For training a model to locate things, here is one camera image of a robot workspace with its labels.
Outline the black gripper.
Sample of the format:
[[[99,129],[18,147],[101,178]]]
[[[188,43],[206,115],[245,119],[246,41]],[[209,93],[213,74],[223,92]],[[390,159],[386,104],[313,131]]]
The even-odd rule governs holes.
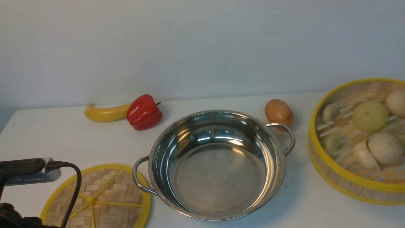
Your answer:
[[[58,228],[54,225],[45,225],[39,217],[22,217],[12,204],[0,204],[1,228]]]

